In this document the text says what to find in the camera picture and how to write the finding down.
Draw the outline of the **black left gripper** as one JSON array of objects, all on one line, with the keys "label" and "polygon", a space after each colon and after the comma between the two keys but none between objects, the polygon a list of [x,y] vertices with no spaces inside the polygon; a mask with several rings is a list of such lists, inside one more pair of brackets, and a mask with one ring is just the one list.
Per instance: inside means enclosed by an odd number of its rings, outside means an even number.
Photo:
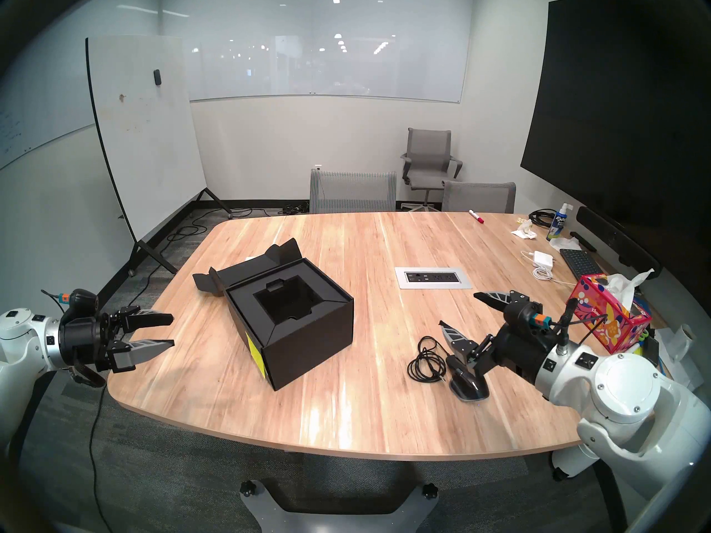
[{"label": "black left gripper", "polygon": [[124,306],[112,315],[66,310],[59,322],[58,342],[63,362],[81,373],[94,365],[97,373],[111,370],[128,372],[156,358],[175,345],[174,340],[115,340],[118,330],[133,333],[142,328],[173,323],[170,313],[140,306]]}]

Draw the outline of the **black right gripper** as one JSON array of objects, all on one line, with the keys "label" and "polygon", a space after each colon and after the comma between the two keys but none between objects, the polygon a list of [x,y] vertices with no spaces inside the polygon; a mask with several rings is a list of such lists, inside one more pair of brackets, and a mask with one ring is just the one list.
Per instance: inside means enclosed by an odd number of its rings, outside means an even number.
[{"label": "black right gripper", "polygon": [[[517,291],[480,291],[474,298],[504,316],[528,316],[528,296]],[[524,335],[503,326],[496,335],[488,334],[480,344],[462,332],[439,321],[452,354],[473,374],[484,376],[493,368],[505,367],[527,381],[534,381],[547,355],[557,344],[553,330],[526,327]]]}]

